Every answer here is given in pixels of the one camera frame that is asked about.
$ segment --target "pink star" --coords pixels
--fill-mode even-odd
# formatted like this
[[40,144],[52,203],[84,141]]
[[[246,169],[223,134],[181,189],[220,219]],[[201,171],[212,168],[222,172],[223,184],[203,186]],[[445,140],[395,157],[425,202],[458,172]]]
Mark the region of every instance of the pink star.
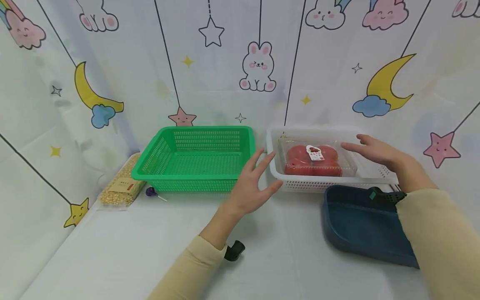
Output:
[[168,116],[172,121],[174,121],[177,126],[193,126],[192,122],[197,116],[187,115],[181,107],[177,110],[176,115]]
[[452,147],[452,141],[455,132],[451,132],[444,136],[436,133],[430,133],[432,144],[423,152],[426,156],[430,156],[436,168],[439,168],[446,158],[459,158],[460,153]]

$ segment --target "cartoon backdrop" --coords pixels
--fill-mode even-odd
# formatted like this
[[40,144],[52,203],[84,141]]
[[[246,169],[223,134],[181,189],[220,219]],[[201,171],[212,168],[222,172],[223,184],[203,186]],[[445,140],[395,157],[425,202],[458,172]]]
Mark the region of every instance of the cartoon backdrop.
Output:
[[0,0],[0,298],[165,126],[354,125],[477,228],[479,0]]

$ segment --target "white table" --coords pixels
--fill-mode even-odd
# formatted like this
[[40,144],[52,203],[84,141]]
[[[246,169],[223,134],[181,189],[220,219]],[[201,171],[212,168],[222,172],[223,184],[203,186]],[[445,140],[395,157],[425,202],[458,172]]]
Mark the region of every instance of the white table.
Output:
[[[271,175],[264,174],[264,188]],[[123,212],[95,204],[22,300],[142,300],[208,223],[221,199],[144,192]],[[234,229],[246,250],[225,261],[214,300],[426,300],[418,270],[340,252],[322,234],[322,195],[277,193]]]

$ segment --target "white plastic basket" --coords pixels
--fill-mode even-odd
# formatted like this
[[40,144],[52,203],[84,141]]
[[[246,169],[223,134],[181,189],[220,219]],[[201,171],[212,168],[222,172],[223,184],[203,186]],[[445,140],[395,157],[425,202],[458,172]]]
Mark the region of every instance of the white plastic basket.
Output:
[[272,127],[267,131],[267,150],[275,151],[277,155],[270,163],[272,175],[283,181],[282,190],[285,192],[318,192],[322,193],[326,188],[341,184],[359,188],[372,186],[394,186],[398,184],[395,173],[390,172],[385,166],[373,163],[357,153],[351,154],[357,165],[355,177],[324,177],[324,176],[300,176],[285,175],[284,153],[282,153],[282,140],[303,140],[322,143],[351,142],[358,143],[357,134],[361,133],[355,127]]

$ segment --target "beige sleeve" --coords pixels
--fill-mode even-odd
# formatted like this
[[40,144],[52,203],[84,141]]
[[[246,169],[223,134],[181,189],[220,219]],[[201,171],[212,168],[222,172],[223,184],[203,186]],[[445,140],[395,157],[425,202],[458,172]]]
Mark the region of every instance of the beige sleeve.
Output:
[[223,261],[227,246],[216,249],[196,236],[163,276],[148,300],[198,299]]
[[480,299],[480,238],[448,194],[415,191],[396,207],[432,299]]

